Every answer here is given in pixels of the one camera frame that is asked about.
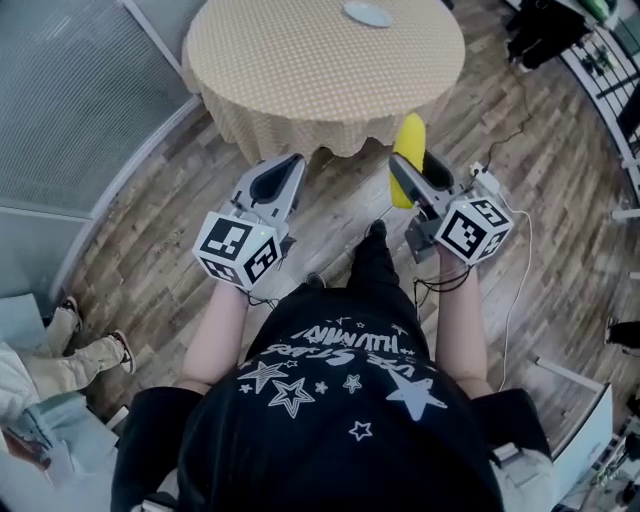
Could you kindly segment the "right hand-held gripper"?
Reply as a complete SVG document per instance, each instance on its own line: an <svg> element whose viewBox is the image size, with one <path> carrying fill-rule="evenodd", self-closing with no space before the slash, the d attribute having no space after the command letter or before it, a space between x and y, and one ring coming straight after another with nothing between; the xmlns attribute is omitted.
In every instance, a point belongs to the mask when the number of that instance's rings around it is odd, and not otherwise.
<svg viewBox="0 0 640 512"><path fill-rule="evenodd" d="M459 195L444 208L431 206L435 190L454 187L454 175L431 152L423 158L422 174L404 156L393 153L389 168L392 204L411 209L415 203L420 213L414 217L405 239L417 263L423 262L437 244L448 249L467 265L475 265L493 256L514 227L512 218L490 196Z"/></svg>

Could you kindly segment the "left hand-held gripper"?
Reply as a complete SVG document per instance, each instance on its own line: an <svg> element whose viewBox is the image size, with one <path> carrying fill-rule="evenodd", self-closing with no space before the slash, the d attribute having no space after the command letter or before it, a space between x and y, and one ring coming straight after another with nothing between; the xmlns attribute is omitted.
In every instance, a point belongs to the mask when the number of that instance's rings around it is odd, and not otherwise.
<svg viewBox="0 0 640 512"><path fill-rule="evenodd" d="M250 291L281 264L293 244L288 220L306 173L305 158L294 153L265 160L241 177L233 198L207 214L193 246L210 277Z"/></svg>

